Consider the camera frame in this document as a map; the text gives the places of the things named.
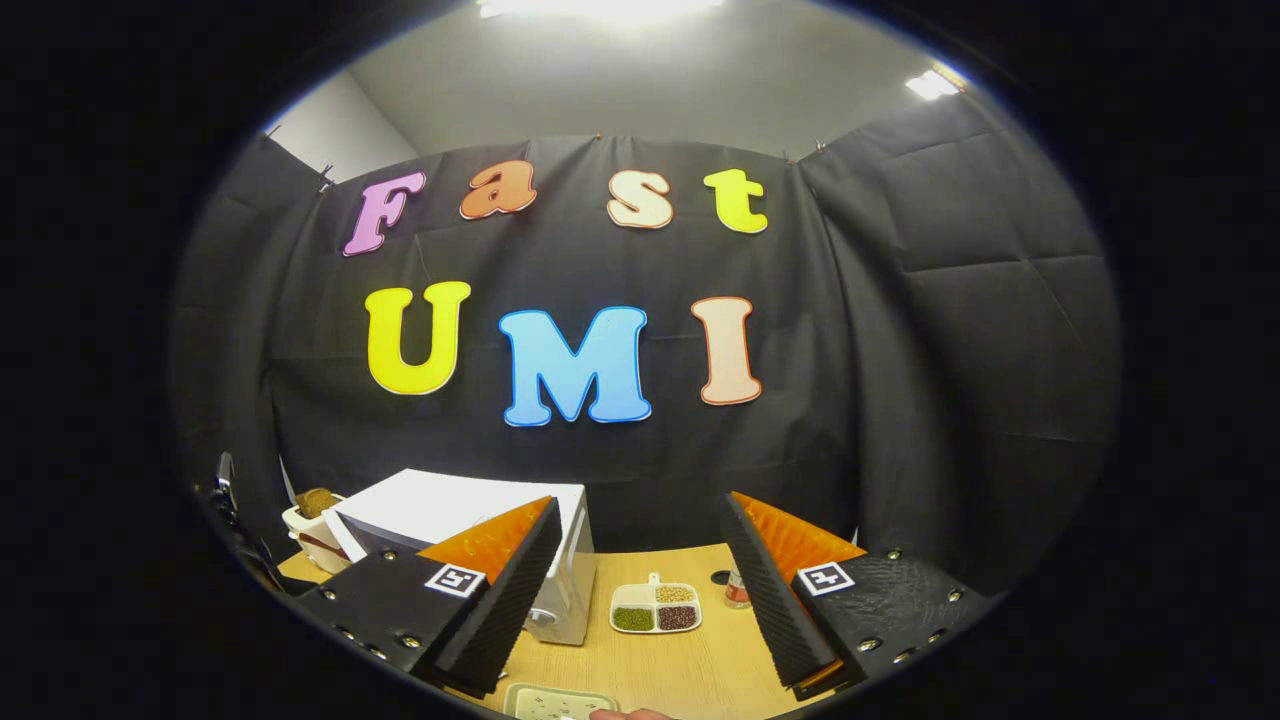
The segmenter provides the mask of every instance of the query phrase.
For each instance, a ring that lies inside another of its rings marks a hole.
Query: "ceiling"
[[[600,132],[799,159],[920,101],[904,82],[929,64],[840,10],[724,0],[649,27],[462,3],[349,69],[420,155]]]

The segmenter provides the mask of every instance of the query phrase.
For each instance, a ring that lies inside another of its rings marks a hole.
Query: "microwave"
[[[586,638],[595,544],[586,488],[566,483],[516,483],[401,470],[324,510],[325,525],[352,562],[371,533],[419,550],[540,497],[559,501],[561,544],[534,600],[525,629],[540,642],[582,644]],[[351,527],[358,528],[353,533]]]

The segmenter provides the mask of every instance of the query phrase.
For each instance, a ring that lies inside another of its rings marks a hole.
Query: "black foam pad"
[[[448,639],[430,667],[424,667],[428,675],[436,675],[472,697],[484,697],[498,688],[498,675],[556,559],[561,537],[559,502],[553,497],[493,588]]]
[[[778,680],[791,687],[835,662],[836,653],[773,566],[751,519],[728,493],[721,501],[721,532],[751,597],[755,623],[773,656]]]

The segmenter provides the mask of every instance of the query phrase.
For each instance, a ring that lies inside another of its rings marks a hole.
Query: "pink letter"
[[[407,200],[406,192],[419,192],[426,187],[426,173],[417,172],[411,176],[380,182],[365,188],[365,206],[360,209],[360,219],[356,220],[356,232],[351,241],[342,249],[347,258],[361,252],[372,252],[383,246],[383,233],[378,232],[378,223],[387,220],[390,228],[404,211]]]

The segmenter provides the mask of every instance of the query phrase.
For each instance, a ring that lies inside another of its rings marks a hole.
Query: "yellow letter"
[[[371,292],[369,310],[369,372],[384,389],[396,395],[426,395],[444,387],[458,365],[458,314],[471,286],[449,281],[422,292],[431,304],[431,355],[421,365],[406,365],[401,357],[401,319],[413,300],[403,287]]]
[[[769,224],[764,215],[751,213],[748,196],[763,197],[764,186],[746,179],[746,173],[739,169],[721,170],[703,178],[707,187],[716,188],[716,214],[731,231],[756,233]]]

